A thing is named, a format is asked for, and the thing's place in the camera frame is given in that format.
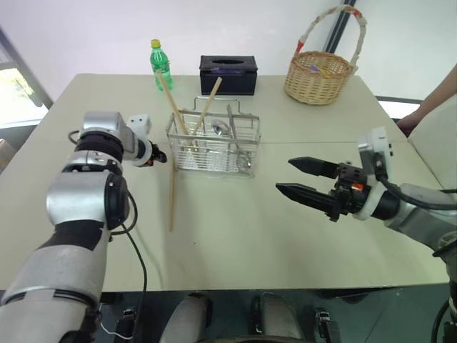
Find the black tissue box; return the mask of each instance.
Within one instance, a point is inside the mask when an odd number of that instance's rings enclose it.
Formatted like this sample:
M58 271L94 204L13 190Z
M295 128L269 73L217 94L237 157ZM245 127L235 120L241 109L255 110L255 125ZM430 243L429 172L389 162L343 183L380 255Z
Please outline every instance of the black tissue box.
M254 95L257 64L254 56L202 56L200 59L201 94L208 95L218 77L222 83L218 95Z

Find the floor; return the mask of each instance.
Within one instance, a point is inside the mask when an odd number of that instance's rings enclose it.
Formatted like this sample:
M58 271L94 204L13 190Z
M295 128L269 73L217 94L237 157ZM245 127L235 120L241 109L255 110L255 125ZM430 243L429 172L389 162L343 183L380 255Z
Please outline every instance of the floor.
M235 337L249 333L251 300L262 291L211 291L207 296L214 304L211 325L205 339ZM306 339L315 339L314 309L327 309L338 322L341 341L384 343L430 341L431 327L439 307L448 297L447 284L381 289L366 293L366 297L337 297L316 290L275 291L295 310ZM138 342L155 343L176 305L188 292L149 292L141 320ZM135 307L139 293L125 293L114 305L102 307L103 323L114 330L122 311ZM96 341L112 343L113 336L96 333Z

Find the person's arm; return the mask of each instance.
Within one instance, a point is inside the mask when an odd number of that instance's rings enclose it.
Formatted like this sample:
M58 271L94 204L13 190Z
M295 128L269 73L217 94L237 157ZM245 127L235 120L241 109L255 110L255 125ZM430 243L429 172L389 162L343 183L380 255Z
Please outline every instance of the person's arm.
M457 93L457 64L449 72L448 76L422 101L421 105L413 113L398 121L397 125L406 135L414 130L419 122L436 107Z

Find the basket handle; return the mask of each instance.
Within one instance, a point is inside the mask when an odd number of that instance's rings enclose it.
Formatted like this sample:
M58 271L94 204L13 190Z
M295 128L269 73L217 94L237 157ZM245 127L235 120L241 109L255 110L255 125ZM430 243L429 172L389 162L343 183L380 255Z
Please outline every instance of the basket handle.
M314 29L315 25L320 22L325 16L328 16L329 14L335 13L335 12L348 12L353 14L358 22L358 25L360 26L360 35L358 36L358 41L357 41L357 47L356 50L354 51L354 55L352 56L351 63L350 65L353 67L354 71L356 70L356 63L358 59L358 55L360 55L360 51L362 50L362 44L363 44L363 39L365 38L365 32L366 32L366 19L362 16L362 13L358 9L352 6L347 6L347 5L342 5L342 6L336 6L333 7L321 14L318 15L318 17L311 23L310 27L306 31L306 33L300 37L298 40L297 44L297 49L295 50L294 56L297 56L298 53L300 52L301 48L305 44L305 41L308 39L309 33L311 32L312 29Z

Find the wire basket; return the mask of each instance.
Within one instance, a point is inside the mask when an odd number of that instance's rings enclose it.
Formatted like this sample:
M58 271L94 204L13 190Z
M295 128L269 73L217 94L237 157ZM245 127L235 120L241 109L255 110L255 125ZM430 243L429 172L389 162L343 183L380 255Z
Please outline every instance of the wire basket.
M340 11L353 14L360 26L360 35L351 63L328 52L307 51L300 53L315 25L323 17ZM311 23L308 31L298 40L284 85L286 93L295 100L311 105L326 105L335 101L349 77L357 70L356 62L362 49L365 32L366 20L360 11L352 6L337 6L320 14Z
M196 97L193 110L180 111L188 132L194 131L200 118L201 112L197 111L196 107L198 100L202 99L207 97ZM166 134L175 166L184 170L253 176L257 162L257 147L261 138L259 118L241 113L238 99L214 98L214 101L235 101L238 104L238 113L233 114L237 139L233 137L228 114L208 112L195 136L180 133L176 118L172 114L166 127Z

